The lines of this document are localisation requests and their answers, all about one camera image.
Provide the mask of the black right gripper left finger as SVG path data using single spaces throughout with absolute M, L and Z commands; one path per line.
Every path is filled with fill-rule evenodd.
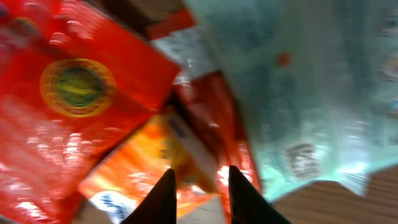
M 165 171 L 139 206 L 121 224 L 176 224 L 177 187 L 173 169 Z

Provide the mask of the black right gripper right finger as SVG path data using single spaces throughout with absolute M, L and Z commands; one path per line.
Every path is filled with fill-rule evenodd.
M 232 224 L 291 224 L 236 166 L 229 166 L 228 182 Z

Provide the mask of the orange white small packet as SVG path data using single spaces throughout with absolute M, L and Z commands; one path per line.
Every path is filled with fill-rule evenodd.
M 112 223 L 121 223 L 168 169 L 177 185 L 177 216 L 190 213 L 217 192 L 218 163 L 183 118 L 168 108 L 103 159 L 78 190 Z

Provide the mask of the red stick packet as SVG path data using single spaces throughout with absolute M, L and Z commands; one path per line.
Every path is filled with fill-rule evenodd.
M 236 166 L 257 190 L 262 189 L 234 96 L 187 8 L 149 26 L 146 34 L 154 47 L 182 68 L 175 91 L 193 129 L 216 153 L 221 205 L 230 223 L 229 167 Z

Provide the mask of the mint green snack packet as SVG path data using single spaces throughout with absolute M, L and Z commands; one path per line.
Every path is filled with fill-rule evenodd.
M 275 201 L 312 182 L 366 193 L 397 164 L 397 1 L 188 1 L 149 31 L 177 83 L 220 69 Z

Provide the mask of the red snack bag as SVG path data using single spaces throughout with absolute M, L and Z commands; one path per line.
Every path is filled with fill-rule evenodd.
M 69 223 L 78 185 L 179 67 L 84 1 L 1 2 L 1 216 Z

